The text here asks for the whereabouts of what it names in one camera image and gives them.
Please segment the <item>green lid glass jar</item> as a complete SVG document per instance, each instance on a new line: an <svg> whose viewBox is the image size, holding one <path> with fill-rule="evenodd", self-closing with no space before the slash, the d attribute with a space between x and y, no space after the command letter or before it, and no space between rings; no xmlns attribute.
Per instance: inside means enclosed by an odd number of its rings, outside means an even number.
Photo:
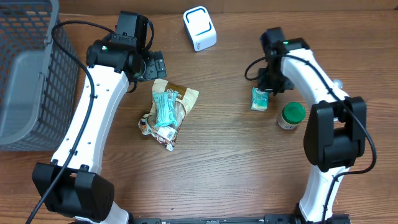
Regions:
<svg viewBox="0 0 398 224"><path fill-rule="evenodd" d="M284 106L277 117L277 124L286 130L295 129L306 116L305 107L298 102L291 102Z"/></svg>

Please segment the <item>green white tissue pack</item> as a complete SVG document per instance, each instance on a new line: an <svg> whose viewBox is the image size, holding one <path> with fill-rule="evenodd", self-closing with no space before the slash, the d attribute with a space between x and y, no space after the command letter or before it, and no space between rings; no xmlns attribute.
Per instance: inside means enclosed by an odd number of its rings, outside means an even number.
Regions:
<svg viewBox="0 0 398 224"><path fill-rule="evenodd" d="M254 87L252 89L251 110L266 111L268 109L269 93Z"/></svg>

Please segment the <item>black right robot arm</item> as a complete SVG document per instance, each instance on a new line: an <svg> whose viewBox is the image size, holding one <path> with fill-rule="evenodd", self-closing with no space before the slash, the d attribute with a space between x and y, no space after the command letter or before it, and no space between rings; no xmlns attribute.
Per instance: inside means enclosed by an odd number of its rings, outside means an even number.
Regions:
<svg viewBox="0 0 398 224"><path fill-rule="evenodd" d="M292 222L349 223L332 207L343 177L364 154L366 103L335 86L302 38L286 39L275 27L260 40L267 67L259 71L259 88L273 95L296 88L310 110L303 148L312 167Z"/></svg>

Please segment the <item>brown Panera snack bag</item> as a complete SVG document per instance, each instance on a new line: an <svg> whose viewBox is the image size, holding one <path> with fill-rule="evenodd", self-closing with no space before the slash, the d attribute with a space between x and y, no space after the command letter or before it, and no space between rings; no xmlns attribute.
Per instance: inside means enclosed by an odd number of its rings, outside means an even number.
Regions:
<svg viewBox="0 0 398 224"><path fill-rule="evenodd" d="M172 82L169 82L164 79L156 79L153 86L152 86L152 93L162 93L166 91L173 91L177 94L177 99L175 102L175 114L178 125L169 125L175 129L179 129L182 125L185 117L189 112L192 110L194 104L197 101L199 91L193 90L191 88L187 88L182 85L177 85ZM152 108L149 113L150 115L155 116L155 123L156 124L156 110L155 110L155 103L152 97Z"/></svg>

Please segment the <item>yellow drink bottle silver cap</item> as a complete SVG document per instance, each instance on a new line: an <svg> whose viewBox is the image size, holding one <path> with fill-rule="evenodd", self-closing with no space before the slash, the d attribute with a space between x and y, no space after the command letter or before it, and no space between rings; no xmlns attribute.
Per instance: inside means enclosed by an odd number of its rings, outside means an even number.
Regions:
<svg viewBox="0 0 398 224"><path fill-rule="evenodd" d="M343 88L343 81L342 80L333 80L333 86L339 89Z"/></svg>

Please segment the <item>teal wipes packet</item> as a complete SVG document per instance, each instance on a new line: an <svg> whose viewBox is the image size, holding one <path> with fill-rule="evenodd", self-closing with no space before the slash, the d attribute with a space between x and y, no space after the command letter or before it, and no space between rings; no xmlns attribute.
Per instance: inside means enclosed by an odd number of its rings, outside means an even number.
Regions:
<svg viewBox="0 0 398 224"><path fill-rule="evenodd" d="M177 94L173 91L162 93L152 93L156 110L155 127L163 127L169 125L178 125L175 114L175 102Z"/></svg>

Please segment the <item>small brown snack packet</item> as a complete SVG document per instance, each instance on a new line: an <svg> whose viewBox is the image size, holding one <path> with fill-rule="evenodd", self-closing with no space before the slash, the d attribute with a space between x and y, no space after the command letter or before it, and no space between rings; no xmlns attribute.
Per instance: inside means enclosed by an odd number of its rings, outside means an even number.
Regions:
<svg viewBox="0 0 398 224"><path fill-rule="evenodd" d="M178 130L170 126L156 128L154 126L155 116L142 117L138 122L141 133L145 136L152 136L163 145L168 151L172 152L175 148Z"/></svg>

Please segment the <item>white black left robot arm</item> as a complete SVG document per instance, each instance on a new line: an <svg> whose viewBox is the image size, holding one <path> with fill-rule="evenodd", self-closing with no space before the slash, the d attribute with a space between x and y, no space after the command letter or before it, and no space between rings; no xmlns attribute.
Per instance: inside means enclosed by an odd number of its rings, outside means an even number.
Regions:
<svg viewBox="0 0 398 224"><path fill-rule="evenodd" d="M75 223L132 223L101 176L109 129L120 101L139 82L166 77L161 52L151 51L153 23L123 11L115 29L88 47L80 64L86 78L68 131L48 164L37 163L33 183L47 210Z"/></svg>

